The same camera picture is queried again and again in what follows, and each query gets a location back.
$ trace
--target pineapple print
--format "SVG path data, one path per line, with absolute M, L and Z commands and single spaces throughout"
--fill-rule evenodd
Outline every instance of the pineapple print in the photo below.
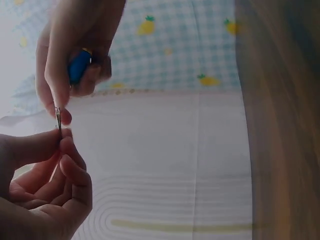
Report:
M 113 89 L 123 89 L 125 87 L 125 85 L 123 83 L 121 83 L 121 82 L 118 82 L 118 83 L 112 84 L 111 87 Z
M 224 25 L 226 30 L 232 35 L 236 35 L 239 32 L 239 26 L 235 22 L 230 21 L 228 18 L 224 21 Z
M 25 0 L 14 0 L 15 5 L 21 5 L 25 2 Z
M 171 48 L 166 48 L 166 49 L 164 49 L 164 54 L 166 55 L 166 56 L 170 56 L 171 54 L 172 54 L 172 49 Z
M 216 86 L 216 85 L 220 84 L 219 80 L 214 77 L 206 76 L 204 74 L 201 74 L 197 77 L 198 77 L 200 83 L 206 87 Z
M 28 40 L 25 36 L 20 38 L 20 47 L 25 48 L 28 45 Z
M 155 18 L 153 16 L 146 16 L 145 21 L 138 27 L 138 35 L 150 35 L 155 32 Z

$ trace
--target hand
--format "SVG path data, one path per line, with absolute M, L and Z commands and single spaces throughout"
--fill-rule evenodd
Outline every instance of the hand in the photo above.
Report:
M 0 135 L 0 239 L 70 240 L 91 211 L 86 164 L 71 131 L 62 134 L 60 143 L 57 130 Z M 32 163 L 30 171 L 12 180 L 16 169 Z
M 43 29 L 36 50 L 36 91 L 53 117 L 55 104 L 61 108 L 63 124 L 70 124 L 72 119 L 65 109 L 70 95 L 89 95 L 97 83 L 111 76 L 111 60 L 107 55 L 125 3 L 125 0 L 60 0 Z M 92 63 L 80 84 L 70 91 L 68 62 L 82 48 L 92 51 Z

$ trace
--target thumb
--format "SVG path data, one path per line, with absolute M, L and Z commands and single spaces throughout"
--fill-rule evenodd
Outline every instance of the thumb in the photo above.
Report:
M 51 18 L 45 79 L 54 104 L 64 108 L 70 98 L 68 62 L 83 35 L 93 26 L 101 9 L 97 1 L 60 1 Z
M 31 136 L 1 135 L 0 147 L 5 148 L 1 158 L 7 159 L 14 170 L 28 164 L 50 159 L 59 149 L 60 134 L 57 129 Z

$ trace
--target white mattress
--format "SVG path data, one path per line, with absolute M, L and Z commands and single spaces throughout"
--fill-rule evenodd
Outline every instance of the white mattress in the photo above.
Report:
M 252 186 L 242 95 L 143 94 L 69 106 L 94 206 L 75 240 L 251 240 Z M 45 112 L 0 132 L 51 130 Z

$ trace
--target checkered fabric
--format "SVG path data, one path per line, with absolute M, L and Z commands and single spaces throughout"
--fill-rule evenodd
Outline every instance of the checkered fabric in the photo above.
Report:
M 24 57 L 18 69 L 29 68 L 21 70 L 23 77 L 10 77 L 17 82 L 10 114 L 34 114 L 42 110 L 34 88 L 36 43 L 57 0 L 2 1 L 14 20 L 7 32 Z M 109 53 L 112 78 L 96 91 L 240 91 L 229 26 L 234 11 L 234 0 L 128 0 Z

